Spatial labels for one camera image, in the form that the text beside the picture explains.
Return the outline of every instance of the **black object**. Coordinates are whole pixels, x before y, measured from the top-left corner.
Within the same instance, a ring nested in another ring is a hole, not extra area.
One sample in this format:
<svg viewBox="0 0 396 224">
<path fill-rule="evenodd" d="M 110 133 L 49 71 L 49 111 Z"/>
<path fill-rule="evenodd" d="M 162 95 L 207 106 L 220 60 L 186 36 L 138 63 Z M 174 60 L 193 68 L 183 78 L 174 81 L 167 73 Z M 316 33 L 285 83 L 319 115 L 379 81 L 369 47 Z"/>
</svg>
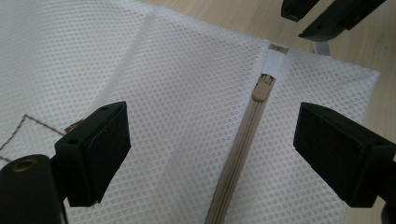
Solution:
<svg viewBox="0 0 396 224">
<path fill-rule="evenodd" d="M 396 145 L 321 105 L 302 103 L 294 146 L 351 207 L 379 195 L 396 211 Z"/>
<path fill-rule="evenodd" d="M 131 147 L 127 105 L 103 106 L 55 144 L 56 155 L 32 155 L 0 171 L 0 223 L 66 223 L 70 206 L 102 201 Z"/>
<path fill-rule="evenodd" d="M 284 0 L 282 17 L 299 21 L 316 0 Z M 316 42 L 331 40 L 344 30 L 352 29 L 385 0 L 334 0 L 334 2 L 299 37 Z"/>
</svg>

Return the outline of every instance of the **wooden surface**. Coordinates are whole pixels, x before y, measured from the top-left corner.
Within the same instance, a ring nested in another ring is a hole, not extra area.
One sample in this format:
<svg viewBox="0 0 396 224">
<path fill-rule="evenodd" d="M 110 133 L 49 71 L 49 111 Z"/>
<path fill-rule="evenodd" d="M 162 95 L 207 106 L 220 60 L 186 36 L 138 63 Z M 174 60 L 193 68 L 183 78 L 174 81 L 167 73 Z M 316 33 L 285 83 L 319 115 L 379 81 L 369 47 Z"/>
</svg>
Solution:
<svg viewBox="0 0 396 224">
<path fill-rule="evenodd" d="M 298 34 L 332 1 L 319 1 L 300 22 L 280 17 L 281 0 L 143 0 L 201 21 L 297 49 L 311 50 Z M 396 1 L 388 0 L 353 30 L 330 41 L 332 57 L 381 73 L 365 126 L 396 142 Z M 370 209 L 350 209 L 346 223 L 381 223 L 383 202 Z"/>
</svg>

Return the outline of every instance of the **white tag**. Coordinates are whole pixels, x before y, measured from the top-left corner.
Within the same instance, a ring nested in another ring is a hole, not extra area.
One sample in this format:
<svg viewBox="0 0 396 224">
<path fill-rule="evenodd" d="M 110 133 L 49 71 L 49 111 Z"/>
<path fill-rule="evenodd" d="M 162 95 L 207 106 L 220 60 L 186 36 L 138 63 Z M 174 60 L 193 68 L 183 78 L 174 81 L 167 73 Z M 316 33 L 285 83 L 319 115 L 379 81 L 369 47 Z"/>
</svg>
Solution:
<svg viewBox="0 0 396 224">
<path fill-rule="evenodd" d="M 285 59 L 286 54 L 279 52 L 274 49 L 270 49 L 268 52 L 267 61 L 265 62 L 264 69 L 262 70 L 262 74 L 270 75 L 271 77 L 277 78 L 277 74 L 279 73 L 280 66 Z"/>
</svg>

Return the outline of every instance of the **zipper slider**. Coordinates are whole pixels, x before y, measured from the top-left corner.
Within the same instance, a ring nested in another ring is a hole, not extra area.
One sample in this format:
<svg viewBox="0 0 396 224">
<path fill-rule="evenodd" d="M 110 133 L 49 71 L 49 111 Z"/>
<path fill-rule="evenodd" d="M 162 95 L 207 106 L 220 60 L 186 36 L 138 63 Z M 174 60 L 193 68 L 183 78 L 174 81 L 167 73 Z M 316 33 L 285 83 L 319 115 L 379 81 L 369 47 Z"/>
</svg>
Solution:
<svg viewBox="0 0 396 224">
<path fill-rule="evenodd" d="M 251 98 L 257 102 L 265 101 L 270 95 L 274 81 L 275 79 L 270 75 L 262 74 L 262 77 L 259 79 L 256 88 L 254 88 Z"/>
</svg>

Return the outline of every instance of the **zipper end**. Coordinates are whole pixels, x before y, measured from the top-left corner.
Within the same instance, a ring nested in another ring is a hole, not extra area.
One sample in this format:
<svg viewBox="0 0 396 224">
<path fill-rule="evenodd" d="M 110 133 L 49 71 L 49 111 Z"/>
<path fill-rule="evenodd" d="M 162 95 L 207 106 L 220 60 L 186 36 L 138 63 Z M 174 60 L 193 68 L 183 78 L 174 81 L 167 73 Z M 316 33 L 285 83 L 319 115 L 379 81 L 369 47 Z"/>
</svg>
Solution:
<svg viewBox="0 0 396 224">
<path fill-rule="evenodd" d="M 269 75 L 262 75 L 256 88 L 254 89 L 251 98 L 257 102 L 265 101 L 270 95 L 274 78 Z"/>
</svg>

